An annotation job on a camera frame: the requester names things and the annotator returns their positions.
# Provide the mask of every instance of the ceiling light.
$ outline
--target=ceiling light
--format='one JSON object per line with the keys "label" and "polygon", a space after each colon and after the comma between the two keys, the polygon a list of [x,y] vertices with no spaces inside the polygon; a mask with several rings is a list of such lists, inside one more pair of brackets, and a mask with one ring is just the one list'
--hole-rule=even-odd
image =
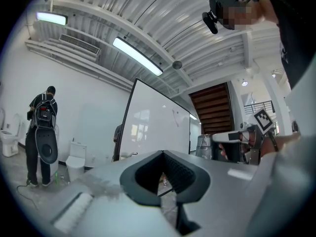
{"label": "ceiling light", "polygon": [[149,69],[156,76],[160,76],[162,74],[162,69],[159,68],[155,63],[153,63],[150,59],[148,59],[144,54],[134,48],[132,45],[121,39],[120,37],[116,37],[113,46],[117,47],[124,53],[128,54],[130,57],[138,61],[145,68]]}
{"label": "ceiling light", "polygon": [[192,114],[190,114],[190,118],[194,119],[194,120],[197,120],[196,117],[194,117]]}
{"label": "ceiling light", "polygon": [[36,18],[38,20],[47,21],[59,25],[66,25],[68,17],[60,14],[50,13],[50,12],[37,12]]}

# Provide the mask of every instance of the air conditioning vent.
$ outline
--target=air conditioning vent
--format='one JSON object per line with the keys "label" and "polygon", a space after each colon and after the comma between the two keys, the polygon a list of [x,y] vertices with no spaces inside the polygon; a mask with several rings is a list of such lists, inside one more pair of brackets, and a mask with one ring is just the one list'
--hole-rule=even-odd
{"label": "air conditioning vent", "polygon": [[94,57],[97,57],[100,52],[100,49],[98,47],[90,45],[87,42],[84,42],[82,40],[79,40],[66,34],[62,34],[59,40],[65,45],[71,46],[77,50],[85,52]]}

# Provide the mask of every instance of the white toilet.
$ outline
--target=white toilet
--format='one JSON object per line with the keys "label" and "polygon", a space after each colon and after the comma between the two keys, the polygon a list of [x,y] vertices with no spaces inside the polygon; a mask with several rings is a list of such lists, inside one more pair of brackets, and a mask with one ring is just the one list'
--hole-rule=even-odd
{"label": "white toilet", "polygon": [[76,180],[84,173],[85,154],[87,146],[77,143],[70,143],[70,155],[66,160],[70,181]]}
{"label": "white toilet", "polygon": [[[59,153],[59,127],[58,125],[55,125],[55,135],[56,135],[56,141],[57,141],[57,148],[58,148],[58,153]],[[52,177],[58,170],[58,160],[54,162],[53,164],[50,164],[50,177]],[[38,171],[37,173],[39,174],[39,177],[42,178],[41,176],[41,169],[40,169],[40,155],[38,155]]]}
{"label": "white toilet", "polygon": [[1,130],[2,127],[3,127],[4,118],[5,118],[4,109],[0,108],[0,130]]}
{"label": "white toilet", "polygon": [[21,116],[16,113],[13,116],[9,129],[0,131],[2,153],[4,156],[11,157],[19,152],[18,140],[23,137],[24,125]]}

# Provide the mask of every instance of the metal railing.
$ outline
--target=metal railing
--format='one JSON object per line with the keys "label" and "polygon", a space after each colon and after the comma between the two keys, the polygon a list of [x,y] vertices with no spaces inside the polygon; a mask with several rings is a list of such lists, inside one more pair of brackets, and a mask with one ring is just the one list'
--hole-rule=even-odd
{"label": "metal railing", "polygon": [[260,110],[261,108],[264,108],[267,113],[275,113],[275,108],[273,106],[272,101],[266,101],[262,103],[255,103],[252,105],[245,105],[245,114],[252,114],[255,113],[256,111]]}

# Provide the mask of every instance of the whiteboard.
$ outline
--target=whiteboard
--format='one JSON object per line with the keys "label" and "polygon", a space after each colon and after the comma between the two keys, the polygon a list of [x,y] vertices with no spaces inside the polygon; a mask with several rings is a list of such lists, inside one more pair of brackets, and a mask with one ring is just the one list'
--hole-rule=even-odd
{"label": "whiteboard", "polygon": [[120,154],[175,150],[189,153],[190,113],[136,79],[127,104]]}

